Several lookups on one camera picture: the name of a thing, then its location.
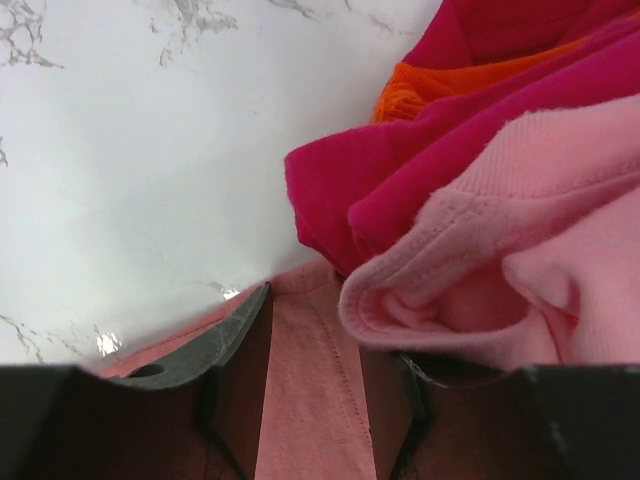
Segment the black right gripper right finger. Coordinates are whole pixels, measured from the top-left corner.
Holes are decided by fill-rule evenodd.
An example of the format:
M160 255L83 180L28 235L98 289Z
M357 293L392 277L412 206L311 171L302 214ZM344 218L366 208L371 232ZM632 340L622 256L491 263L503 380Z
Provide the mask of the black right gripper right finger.
M430 426L425 390L397 353L360 349L376 477L399 479Z

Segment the salmon red t-shirt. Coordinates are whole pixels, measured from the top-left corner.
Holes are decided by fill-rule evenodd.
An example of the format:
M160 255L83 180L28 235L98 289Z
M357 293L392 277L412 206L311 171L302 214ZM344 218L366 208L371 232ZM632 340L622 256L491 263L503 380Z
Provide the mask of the salmon red t-shirt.
M359 349L337 316L341 280L324 260L270 279L274 292L255 479L376 479ZM131 373L219 323L245 294L201 320L109 367ZM88 479L239 479L214 450L187 441L177 452L154 454L171 467L145 467L131 447Z

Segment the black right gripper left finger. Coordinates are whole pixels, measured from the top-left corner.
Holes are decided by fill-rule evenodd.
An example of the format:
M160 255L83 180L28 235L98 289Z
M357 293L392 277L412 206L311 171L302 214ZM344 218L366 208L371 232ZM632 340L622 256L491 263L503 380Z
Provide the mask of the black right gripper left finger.
M196 390L194 427L238 479L253 479L273 319L272 284L253 290L226 318L124 378L128 387Z

